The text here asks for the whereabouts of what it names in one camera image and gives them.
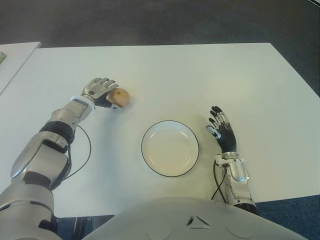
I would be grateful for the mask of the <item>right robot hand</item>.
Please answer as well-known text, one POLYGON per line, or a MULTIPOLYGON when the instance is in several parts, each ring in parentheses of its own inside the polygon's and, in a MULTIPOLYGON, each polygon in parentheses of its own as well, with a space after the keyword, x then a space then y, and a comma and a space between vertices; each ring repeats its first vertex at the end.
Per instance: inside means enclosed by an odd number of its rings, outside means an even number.
POLYGON ((211 125, 205 128, 216 139, 221 152, 237 152, 236 137, 226 114, 216 105, 211 107, 210 114, 211 125))

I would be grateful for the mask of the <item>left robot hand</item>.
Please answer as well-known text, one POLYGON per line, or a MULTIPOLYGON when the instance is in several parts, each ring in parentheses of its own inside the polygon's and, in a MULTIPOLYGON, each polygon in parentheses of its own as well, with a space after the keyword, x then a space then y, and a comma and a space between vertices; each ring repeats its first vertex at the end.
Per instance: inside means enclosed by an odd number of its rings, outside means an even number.
POLYGON ((122 107, 117 103, 108 100, 108 95, 119 85, 109 78, 94 78, 82 90, 81 96, 89 99, 95 106, 121 110, 122 107))

